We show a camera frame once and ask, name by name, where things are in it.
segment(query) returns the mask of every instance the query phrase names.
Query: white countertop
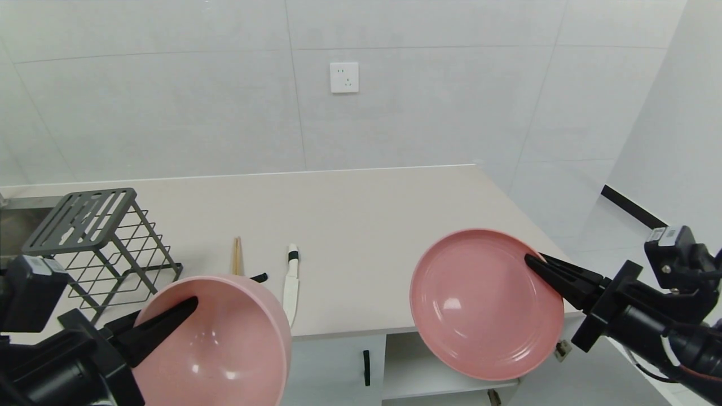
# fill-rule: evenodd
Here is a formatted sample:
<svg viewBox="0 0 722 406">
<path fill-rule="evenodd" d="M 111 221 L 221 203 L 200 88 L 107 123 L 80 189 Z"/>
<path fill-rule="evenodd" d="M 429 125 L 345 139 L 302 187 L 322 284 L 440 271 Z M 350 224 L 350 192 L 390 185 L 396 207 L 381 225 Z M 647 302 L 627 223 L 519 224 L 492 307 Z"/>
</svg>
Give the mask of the white countertop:
<svg viewBox="0 0 722 406">
<path fill-rule="evenodd" d="M 567 257 L 474 165 L 67 183 L 0 189 L 7 198 L 133 187 L 182 262 L 181 277 L 230 272 L 243 240 L 248 276 L 280 300 L 287 245 L 300 250 L 296 338 L 415 330 L 409 285 L 424 251 L 464 228 L 493 228 Z M 65 299 L 57 314 L 78 305 Z M 101 323 L 138 308 L 118 306 Z M 577 311 L 565 302 L 566 313 Z"/>
</svg>

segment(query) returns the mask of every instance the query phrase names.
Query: chopsticks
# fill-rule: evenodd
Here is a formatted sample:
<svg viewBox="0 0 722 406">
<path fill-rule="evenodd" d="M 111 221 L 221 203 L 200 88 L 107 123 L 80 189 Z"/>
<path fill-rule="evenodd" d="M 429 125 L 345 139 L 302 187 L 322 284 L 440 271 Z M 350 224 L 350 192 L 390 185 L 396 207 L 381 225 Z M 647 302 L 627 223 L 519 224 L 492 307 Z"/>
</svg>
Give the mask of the chopsticks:
<svg viewBox="0 0 722 406">
<path fill-rule="evenodd" d="M 231 268 L 234 275 L 243 276 L 243 248 L 240 245 L 240 237 L 233 239 L 233 263 Z"/>
</svg>

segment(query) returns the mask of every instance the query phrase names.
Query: knife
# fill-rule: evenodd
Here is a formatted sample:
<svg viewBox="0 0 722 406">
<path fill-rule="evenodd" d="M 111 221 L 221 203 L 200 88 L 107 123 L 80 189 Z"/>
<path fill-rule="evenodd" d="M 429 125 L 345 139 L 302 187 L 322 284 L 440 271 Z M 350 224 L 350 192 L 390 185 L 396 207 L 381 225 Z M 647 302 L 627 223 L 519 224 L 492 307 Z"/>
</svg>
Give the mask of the knife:
<svg viewBox="0 0 722 406">
<path fill-rule="evenodd" d="M 296 317 L 296 303 L 298 302 L 298 247 L 296 244 L 288 246 L 288 273 L 283 286 L 283 311 L 288 318 L 288 324 L 293 327 Z"/>
</svg>

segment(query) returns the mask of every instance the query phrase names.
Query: gray metal rack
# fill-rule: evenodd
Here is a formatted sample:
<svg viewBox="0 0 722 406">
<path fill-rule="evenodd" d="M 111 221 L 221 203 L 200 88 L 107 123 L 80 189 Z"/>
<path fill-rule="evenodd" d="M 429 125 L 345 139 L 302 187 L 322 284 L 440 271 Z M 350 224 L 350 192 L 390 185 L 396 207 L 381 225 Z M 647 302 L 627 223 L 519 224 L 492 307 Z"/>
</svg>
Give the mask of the gray metal rack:
<svg viewBox="0 0 722 406">
<path fill-rule="evenodd" d="M 130 188 L 67 194 L 22 247 L 24 254 L 65 266 L 69 297 L 82 298 L 81 309 L 95 310 L 93 324 L 107 307 L 145 302 L 157 293 L 162 271 L 172 271 L 173 281 L 183 271 L 136 197 Z"/>
</svg>

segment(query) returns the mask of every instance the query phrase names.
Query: white cabinet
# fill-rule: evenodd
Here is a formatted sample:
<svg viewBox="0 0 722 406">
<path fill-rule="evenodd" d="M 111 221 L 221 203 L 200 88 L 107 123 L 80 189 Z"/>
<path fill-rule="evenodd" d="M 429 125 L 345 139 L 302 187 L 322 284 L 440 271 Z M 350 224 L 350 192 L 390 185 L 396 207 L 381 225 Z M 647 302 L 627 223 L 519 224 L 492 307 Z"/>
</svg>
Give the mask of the white cabinet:
<svg viewBox="0 0 722 406">
<path fill-rule="evenodd" d="M 293 342 L 282 406 L 380 406 L 385 351 L 385 335 Z"/>
<path fill-rule="evenodd" d="M 565 320 L 571 340 L 583 316 Z M 363 351 L 370 351 L 370 386 Z M 480 381 L 439 361 L 417 333 L 293 343 L 283 406 L 483 406 L 495 389 L 503 406 L 669 406 L 605 337 L 589 353 L 551 355 L 521 379 Z"/>
</svg>

